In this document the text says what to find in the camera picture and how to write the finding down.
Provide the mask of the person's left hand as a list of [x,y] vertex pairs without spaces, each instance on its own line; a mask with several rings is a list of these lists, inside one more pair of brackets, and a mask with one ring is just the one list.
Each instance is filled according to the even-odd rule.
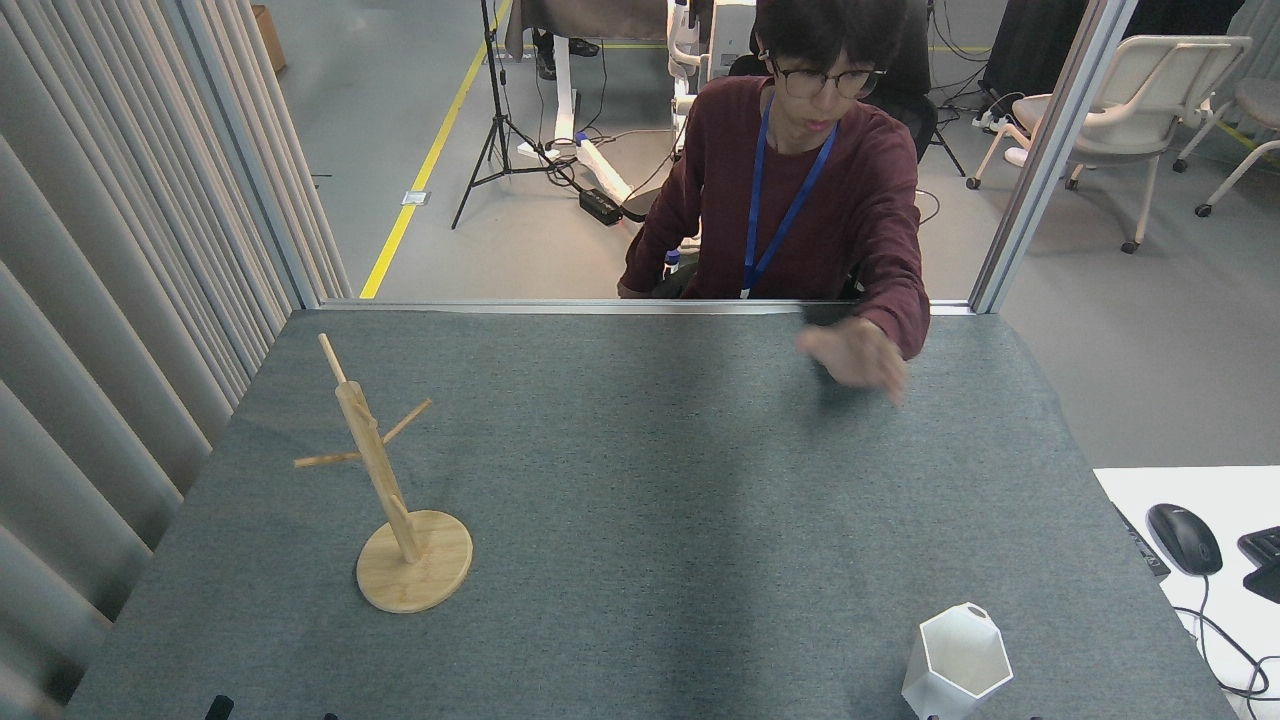
[[902,404],[908,363],[899,346],[865,318],[850,316],[833,325],[808,325],[796,336],[795,348],[823,366],[835,382],[877,388],[887,395],[891,404]]

